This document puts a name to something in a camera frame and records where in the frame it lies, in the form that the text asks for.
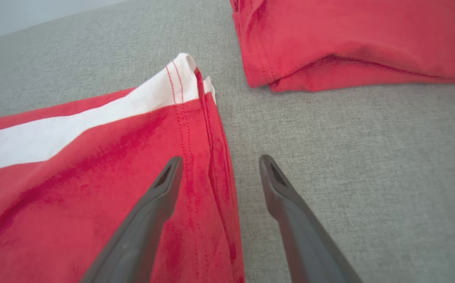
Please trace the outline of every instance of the white stripe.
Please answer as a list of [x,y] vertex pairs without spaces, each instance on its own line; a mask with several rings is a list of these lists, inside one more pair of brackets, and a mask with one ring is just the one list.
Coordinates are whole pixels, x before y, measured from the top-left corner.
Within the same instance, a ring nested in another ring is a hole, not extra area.
[[35,120],[0,130],[0,168],[22,163],[40,162],[53,157],[87,129],[154,111],[158,108],[198,98],[194,70],[196,63],[181,53],[166,69],[143,83],[125,97],[84,112]]
[[203,81],[203,90],[205,94],[209,92],[212,93],[213,102],[217,105],[217,99],[215,98],[215,88],[213,88],[212,79],[210,79],[210,76],[207,76]]

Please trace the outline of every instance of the gray upholstery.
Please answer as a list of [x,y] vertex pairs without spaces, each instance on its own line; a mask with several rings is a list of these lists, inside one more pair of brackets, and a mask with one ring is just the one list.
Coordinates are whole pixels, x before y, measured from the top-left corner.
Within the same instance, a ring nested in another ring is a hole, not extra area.
[[455,85],[251,89],[229,0],[129,0],[0,37],[0,116],[137,86],[179,52],[213,79],[248,282],[290,281],[260,154],[366,283],[455,282]]

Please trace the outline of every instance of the red stitching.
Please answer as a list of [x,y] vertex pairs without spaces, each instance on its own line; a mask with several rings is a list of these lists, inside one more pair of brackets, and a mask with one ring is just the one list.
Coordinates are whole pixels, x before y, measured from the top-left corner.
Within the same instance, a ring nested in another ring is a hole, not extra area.
[[[180,104],[180,107],[182,108],[182,114],[184,114],[184,122],[185,122],[185,125],[186,125],[186,129],[187,129],[187,143],[189,145],[188,147],[188,150],[189,150],[189,157],[191,159],[191,163],[193,164],[194,163],[194,158],[193,158],[193,152],[191,151],[191,131],[189,129],[189,120],[187,118],[187,115],[185,113],[185,108],[184,108],[184,88],[182,86],[182,79],[180,79],[180,74],[179,74],[179,69],[177,68],[177,65],[175,64],[174,61],[172,61],[173,63],[173,66],[175,66],[175,70],[177,71],[177,76],[179,77],[179,82],[180,82],[180,90],[181,90],[181,94],[182,94],[182,103]],[[196,207],[195,208],[195,212],[196,212],[196,215],[199,215],[199,212],[198,212],[198,208]],[[201,237],[201,243],[203,243],[203,249],[204,251],[206,251],[206,245],[205,245],[205,241],[204,241],[204,237],[202,235],[202,232],[201,232],[201,227],[200,227],[200,224],[198,222],[196,222],[196,226],[197,226],[197,231],[199,231],[199,235]],[[205,269],[205,272],[208,272],[208,259],[206,257],[204,257],[204,269]]]
[[173,104],[177,104],[177,102],[175,101],[175,90],[173,89],[172,77],[170,76],[170,71],[168,71],[168,66],[165,66],[165,68],[166,68],[166,72],[168,73],[168,79],[170,80],[170,84],[172,85]]
[[173,66],[175,66],[175,70],[177,71],[177,77],[179,77],[179,82],[180,82],[180,91],[182,93],[182,103],[184,103],[184,89],[182,87],[182,80],[180,79],[180,75],[179,75],[179,69],[177,69],[177,65],[175,64],[174,61],[172,61],[173,63]]

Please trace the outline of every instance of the seam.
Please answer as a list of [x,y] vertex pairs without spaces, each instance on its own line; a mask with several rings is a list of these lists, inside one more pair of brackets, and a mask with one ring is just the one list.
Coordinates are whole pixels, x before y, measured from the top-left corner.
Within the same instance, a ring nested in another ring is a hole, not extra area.
[[262,63],[262,59],[261,59],[261,54],[260,54],[260,48],[256,47],[257,48],[257,57],[259,58],[259,65],[261,67],[261,71],[262,71],[262,77],[263,77],[263,80],[265,81],[267,76],[266,76],[266,72],[264,72],[264,66],[263,66],[263,63]]
[[[222,229],[224,229],[224,234],[226,235],[226,241],[227,241],[227,244],[229,246],[229,240],[231,238],[231,234],[229,233],[229,230],[228,230],[228,226],[227,226],[227,221],[229,221],[230,217],[225,217],[224,213],[223,213],[223,210],[220,206],[220,198],[219,198],[219,193],[220,193],[220,190],[219,190],[219,187],[218,187],[218,184],[219,182],[217,181],[217,175],[215,174],[215,172],[213,172],[211,170],[212,167],[215,166],[215,158],[214,158],[214,143],[213,143],[213,131],[211,130],[211,126],[212,126],[212,120],[210,119],[210,115],[209,115],[209,111],[208,111],[208,105],[207,105],[207,101],[206,101],[206,94],[204,94],[204,97],[202,99],[202,103],[201,103],[201,106],[204,110],[204,113],[206,115],[205,116],[205,123],[208,125],[209,129],[210,129],[210,132],[208,133],[209,135],[209,138],[212,140],[212,143],[210,144],[210,164],[208,166],[208,174],[209,176],[211,176],[211,178],[213,178],[213,181],[211,181],[212,183],[212,190],[213,190],[213,197],[215,199],[215,206],[217,208],[217,212],[219,213],[219,218],[220,218],[220,221],[222,222]],[[231,192],[229,195],[231,197],[231,204],[233,205],[234,207],[234,200],[233,200],[233,190],[231,190],[231,181],[230,181],[230,175],[229,175],[229,172],[226,172],[226,170],[224,169],[220,169],[223,173],[224,173],[224,176],[227,177],[227,187],[223,187],[222,189],[225,189],[227,188],[227,190],[229,192]],[[229,261],[231,262],[231,264],[233,263],[233,258],[231,256],[231,248],[229,248]]]
[[[256,37],[257,37],[257,45],[258,45],[258,47],[257,47],[257,49],[258,49],[257,54],[259,55],[259,60],[261,61],[261,56],[260,56],[259,52],[262,53],[264,59],[266,59],[266,61],[267,61],[267,63],[268,63],[268,68],[269,68],[269,71],[270,71],[271,75],[270,75],[270,74],[267,74],[267,77],[266,77],[266,78],[269,78],[269,80],[271,81],[271,82],[269,82],[269,83],[267,83],[267,84],[271,84],[272,82],[275,81],[275,77],[274,77],[274,75],[273,75],[273,68],[272,68],[272,66],[271,66],[271,62],[269,61],[269,57],[268,57],[268,55],[267,55],[267,52],[266,52],[266,50],[264,49],[264,45],[262,44],[260,35],[256,35]],[[264,69],[263,62],[262,62],[262,61],[261,61],[261,69]]]
[[222,132],[222,141],[224,142],[223,147],[224,147],[224,164],[226,165],[224,168],[226,169],[225,173],[227,178],[227,186],[229,188],[229,191],[231,192],[231,204],[234,206],[235,205],[235,200],[237,199],[236,195],[236,188],[232,188],[231,186],[231,176],[234,175],[232,174],[230,168],[233,168],[232,162],[231,162],[231,152],[229,151],[229,146],[228,146],[228,140],[226,138],[226,133],[224,132],[224,126],[222,125],[222,120],[219,119],[220,123],[220,129]]
[[[177,107],[177,103],[175,102],[175,89],[173,87],[172,76],[170,76],[170,70],[168,70],[168,66],[165,66],[165,68],[166,68],[166,72],[168,73],[168,79],[170,80],[170,85],[172,86],[172,94],[173,94],[173,101],[174,101],[173,109],[174,109],[174,112],[175,112],[175,116],[177,117],[177,123],[179,125],[180,146],[182,147],[182,158],[183,158],[183,161],[184,161],[184,168],[186,168],[186,162],[187,162],[188,159],[186,159],[186,149],[184,147],[184,133],[183,133],[182,125],[181,125],[181,121],[180,121],[181,119],[179,117],[179,109]],[[189,152],[191,152],[191,143],[189,143]],[[187,170],[183,171],[183,179],[184,179],[184,182],[187,184],[187,181],[189,179]],[[194,221],[191,213],[189,214],[189,220],[191,222]],[[196,229],[194,227],[192,227],[192,229],[193,229],[193,235],[194,235]],[[195,246],[195,249],[196,249],[196,276],[199,277],[198,241],[196,240],[196,237],[194,237],[194,246]]]
[[[189,152],[189,159],[190,159],[190,165],[192,168],[194,168],[194,158],[193,158],[193,153],[191,151],[191,131],[190,131],[190,128],[189,128],[189,120],[187,118],[187,115],[185,114],[185,108],[184,108],[184,87],[182,85],[182,79],[180,78],[180,74],[179,74],[179,69],[177,68],[177,65],[175,64],[175,61],[172,61],[173,63],[173,66],[175,67],[175,71],[177,72],[177,77],[179,77],[179,83],[180,83],[180,91],[181,91],[181,95],[182,95],[182,103],[180,104],[180,107],[181,107],[181,110],[182,110],[182,115],[183,115],[183,121],[185,122],[185,125],[186,125],[186,131],[187,131],[187,144],[188,144],[188,152]],[[184,152],[184,155],[185,155],[185,147],[184,147],[184,143],[182,143],[182,150]],[[190,185],[192,188],[194,188],[194,185],[193,185],[193,179],[190,180]],[[199,215],[198,213],[198,208],[195,206],[194,208],[194,211],[195,211],[195,215]],[[199,235],[201,237],[201,242],[203,243],[203,246],[204,246],[204,251],[206,251],[206,246],[205,246],[205,241],[203,239],[203,235],[201,233],[201,228],[200,228],[200,225],[197,221],[194,221],[193,220],[193,217],[192,215],[190,215],[190,220],[191,222],[195,222],[196,223],[196,231],[199,232]],[[197,262],[197,266],[196,266],[196,275],[198,276],[198,279],[199,281],[201,281],[201,275],[199,274],[199,253],[198,253],[198,242],[196,240],[196,237],[194,237],[194,242],[196,244],[196,262]]]

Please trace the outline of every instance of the folded cloth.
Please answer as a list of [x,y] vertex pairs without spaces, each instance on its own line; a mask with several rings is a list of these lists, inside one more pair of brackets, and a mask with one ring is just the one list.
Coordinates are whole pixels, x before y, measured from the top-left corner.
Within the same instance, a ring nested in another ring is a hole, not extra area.
[[0,118],[0,282],[77,282],[177,155],[152,281],[244,281],[215,90],[179,54],[138,88]]
[[455,0],[231,0],[251,87],[455,83]]

